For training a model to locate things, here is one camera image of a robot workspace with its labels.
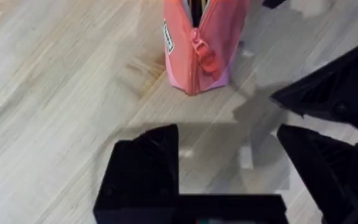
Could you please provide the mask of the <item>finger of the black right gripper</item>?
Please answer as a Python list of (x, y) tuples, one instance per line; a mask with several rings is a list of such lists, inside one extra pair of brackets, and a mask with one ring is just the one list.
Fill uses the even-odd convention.
[(300, 116), (346, 123), (358, 129), (358, 46), (276, 91), (270, 99)]

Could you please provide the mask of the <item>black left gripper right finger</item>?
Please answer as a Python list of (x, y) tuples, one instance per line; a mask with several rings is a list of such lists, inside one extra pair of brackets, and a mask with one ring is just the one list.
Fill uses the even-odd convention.
[(277, 137), (327, 224), (358, 224), (358, 143), (283, 124)]

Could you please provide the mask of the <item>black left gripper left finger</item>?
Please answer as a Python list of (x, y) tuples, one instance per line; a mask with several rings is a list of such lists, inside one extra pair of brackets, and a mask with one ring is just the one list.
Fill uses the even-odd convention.
[(178, 126), (115, 143), (93, 207), (96, 223), (171, 223), (179, 195)]

